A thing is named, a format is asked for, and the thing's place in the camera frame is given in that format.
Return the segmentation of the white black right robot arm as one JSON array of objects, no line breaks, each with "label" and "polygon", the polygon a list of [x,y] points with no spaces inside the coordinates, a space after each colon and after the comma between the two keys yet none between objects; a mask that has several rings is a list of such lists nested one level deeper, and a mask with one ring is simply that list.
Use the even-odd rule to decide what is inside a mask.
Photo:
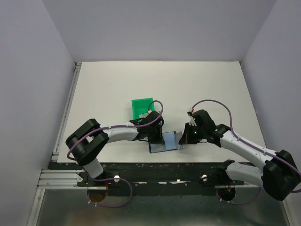
[{"label": "white black right robot arm", "polygon": [[300,184],[301,176],[292,155],[276,152],[236,135],[230,127],[216,125],[205,110],[188,111],[190,121],[185,124],[181,145],[196,145],[202,140],[230,150],[250,162],[244,165],[234,160],[223,162],[216,170],[214,182],[225,185],[242,181],[262,187],[278,201],[284,200]]}]

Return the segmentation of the blue leather card holder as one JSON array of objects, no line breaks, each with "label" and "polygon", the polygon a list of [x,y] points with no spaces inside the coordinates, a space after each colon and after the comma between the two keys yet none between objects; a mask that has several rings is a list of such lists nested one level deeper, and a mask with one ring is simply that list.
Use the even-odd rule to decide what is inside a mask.
[{"label": "blue leather card holder", "polygon": [[162,134],[163,143],[162,144],[151,144],[149,143],[150,153],[160,153],[166,151],[179,150],[181,145],[179,140],[182,137],[182,132],[166,132]]}]

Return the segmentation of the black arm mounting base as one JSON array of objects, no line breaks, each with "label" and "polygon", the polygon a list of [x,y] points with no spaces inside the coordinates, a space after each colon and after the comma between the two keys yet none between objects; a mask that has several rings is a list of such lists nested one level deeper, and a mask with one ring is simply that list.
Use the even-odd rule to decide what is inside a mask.
[{"label": "black arm mounting base", "polygon": [[209,163],[105,163],[98,181],[80,172],[78,187],[95,189],[109,196],[168,196],[215,194],[215,189],[233,188],[242,181],[230,181],[221,162]]}]

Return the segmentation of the green plastic bin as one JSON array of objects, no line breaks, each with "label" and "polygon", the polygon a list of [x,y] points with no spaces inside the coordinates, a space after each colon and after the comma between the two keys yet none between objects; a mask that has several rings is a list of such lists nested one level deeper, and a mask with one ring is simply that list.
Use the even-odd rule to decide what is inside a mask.
[{"label": "green plastic bin", "polygon": [[142,118],[149,110],[154,111],[155,106],[153,98],[133,99],[131,100],[133,119]]}]

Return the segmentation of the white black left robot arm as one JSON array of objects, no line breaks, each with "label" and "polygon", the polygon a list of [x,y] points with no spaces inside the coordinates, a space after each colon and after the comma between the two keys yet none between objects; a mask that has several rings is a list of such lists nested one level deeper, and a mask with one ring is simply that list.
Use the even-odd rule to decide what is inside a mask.
[{"label": "white black left robot arm", "polygon": [[88,173],[94,186],[104,182],[104,169],[97,159],[106,144],[118,141],[136,141],[147,138],[151,143],[163,143],[161,113],[151,111],[146,117],[130,120],[121,125],[102,127],[96,119],[89,119],[65,141],[69,152],[67,158],[76,161]]}]

